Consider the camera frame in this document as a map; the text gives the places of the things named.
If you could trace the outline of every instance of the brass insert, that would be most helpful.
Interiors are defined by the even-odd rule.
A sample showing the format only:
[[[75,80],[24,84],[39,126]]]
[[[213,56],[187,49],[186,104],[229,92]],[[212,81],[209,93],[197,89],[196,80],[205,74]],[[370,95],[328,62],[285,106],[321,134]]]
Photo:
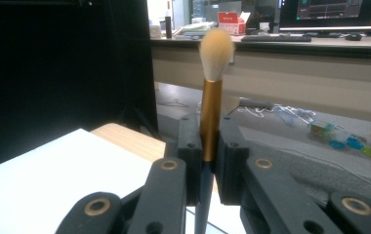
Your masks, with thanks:
[[[342,205],[353,213],[359,215],[371,215],[371,207],[359,199],[352,197],[343,198]]]
[[[169,160],[161,164],[161,168],[164,170],[174,170],[178,164],[175,161]]]
[[[263,169],[269,169],[273,167],[272,161],[268,159],[256,159],[255,164],[256,166],[258,166],[258,168],[263,168]]]
[[[107,198],[97,198],[85,206],[85,214],[89,216],[102,215],[110,208],[110,201]]]

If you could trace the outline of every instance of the cable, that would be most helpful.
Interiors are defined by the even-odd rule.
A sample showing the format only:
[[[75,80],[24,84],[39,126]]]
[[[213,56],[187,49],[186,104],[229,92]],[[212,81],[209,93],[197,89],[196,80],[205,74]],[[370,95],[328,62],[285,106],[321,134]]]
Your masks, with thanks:
[[[341,166],[341,165],[339,165],[339,164],[337,164],[337,163],[334,163],[334,162],[331,162],[331,161],[328,161],[328,160],[325,160],[325,159],[315,158],[315,157],[313,157],[313,156],[310,156],[310,155],[308,155],[308,154],[306,154],[306,153],[302,153],[302,152],[300,152],[300,151],[298,151],[298,150],[295,150],[295,149],[289,149],[289,148],[283,148],[283,147],[276,147],[276,146],[272,146],[272,145],[269,145],[269,144],[266,144],[266,143],[260,142],[260,141],[255,140],[255,139],[251,139],[251,140],[253,140],[253,141],[255,141],[255,142],[257,142],[258,144],[261,144],[261,145],[263,145],[263,146],[267,146],[267,147],[271,147],[271,148],[274,148],[274,149],[283,150],[283,151],[287,151],[287,152],[295,152],[295,153],[297,153],[297,154],[301,154],[301,155],[304,155],[304,156],[309,157],[309,158],[312,158],[312,159],[320,160],[320,161],[322,161],[322,162],[325,162],[325,163],[329,163],[329,164],[335,165],[335,166],[337,166],[337,167],[339,167],[339,168],[341,168],[341,169],[347,171],[347,172],[350,173],[351,175],[353,175],[353,176],[355,176],[355,177],[357,177],[357,178],[363,180],[364,182],[367,182],[367,183],[371,184],[371,181],[370,181],[370,180],[368,180],[368,179],[362,177],[361,175],[358,175],[358,174],[353,173],[353,172],[350,171],[349,169],[347,169],[347,168],[345,168],[345,167],[343,167],[343,166]]]

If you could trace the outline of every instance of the white brush bristles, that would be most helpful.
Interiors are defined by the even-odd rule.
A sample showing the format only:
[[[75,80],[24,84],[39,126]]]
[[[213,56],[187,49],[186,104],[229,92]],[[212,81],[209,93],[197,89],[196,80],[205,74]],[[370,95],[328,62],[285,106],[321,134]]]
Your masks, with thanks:
[[[200,57],[207,80],[223,79],[233,51],[234,45],[226,31],[216,28],[207,32],[200,45]]]

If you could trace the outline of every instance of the wooden surface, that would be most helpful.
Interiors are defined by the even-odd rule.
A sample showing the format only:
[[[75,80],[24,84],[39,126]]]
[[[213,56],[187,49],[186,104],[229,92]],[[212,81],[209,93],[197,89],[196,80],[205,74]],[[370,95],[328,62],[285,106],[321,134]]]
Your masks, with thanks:
[[[150,162],[164,157],[165,142],[146,136],[117,124],[107,124],[91,131]]]

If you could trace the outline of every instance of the keyboard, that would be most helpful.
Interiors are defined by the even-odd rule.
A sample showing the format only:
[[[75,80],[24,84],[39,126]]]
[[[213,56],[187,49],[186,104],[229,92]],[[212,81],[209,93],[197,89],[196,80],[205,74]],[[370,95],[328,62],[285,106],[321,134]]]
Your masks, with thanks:
[[[310,36],[257,36],[247,35],[242,42],[310,42]]]

